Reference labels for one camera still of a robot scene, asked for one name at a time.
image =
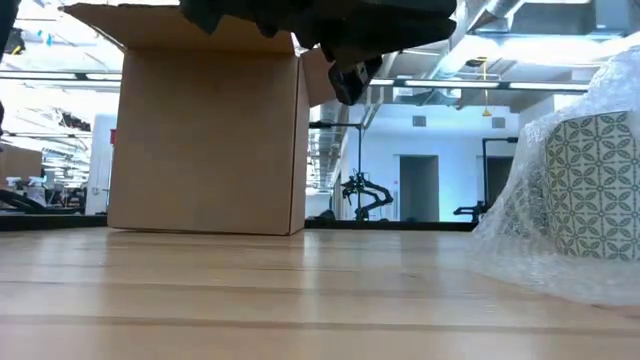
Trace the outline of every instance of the green geometric pattern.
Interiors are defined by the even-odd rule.
[[[640,261],[640,154],[626,112],[559,124],[545,147],[545,200],[558,250]]]

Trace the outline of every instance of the cardboard box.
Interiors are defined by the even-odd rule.
[[[65,11],[126,51],[109,225],[286,235],[304,226],[309,108],[334,98],[320,51],[176,7]]]
[[[19,177],[28,181],[30,176],[40,177],[42,153],[2,144],[0,152],[0,188],[6,188],[7,177]]]

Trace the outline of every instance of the box flap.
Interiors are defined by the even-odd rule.
[[[331,63],[327,62],[322,50],[313,49],[307,51],[302,54],[301,58],[305,82],[307,83],[309,106],[314,107],[335,100],[336,93],[328,76]]]
[[[69,15],[130,49],[203,49],[294,54],[291,34],[263,37],[255,24],[224,16],[209,36],[185,19],[177,6],[75,4]]]

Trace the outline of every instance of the wooden table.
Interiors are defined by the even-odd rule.
[[[469,234],[0,234],[0,360],[638,359],[640,321],[447,267]]]

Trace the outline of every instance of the bubble wrap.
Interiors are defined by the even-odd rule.
[[[520,134],[503,193],[473,233],[466,266],[489,277],[573,301],[640,305],[640,262],[636,259],[571,256],[557,245],[549,221],[550,174],[545,157],[551,133],[570,119],[628,112],[628,127],[633,134],[640,134],[640,120],[635,116],[639,105],[640,47],[634,47],[610,60],[580,100],[528,124]],[[632,246],[640,252],[635,240]]]

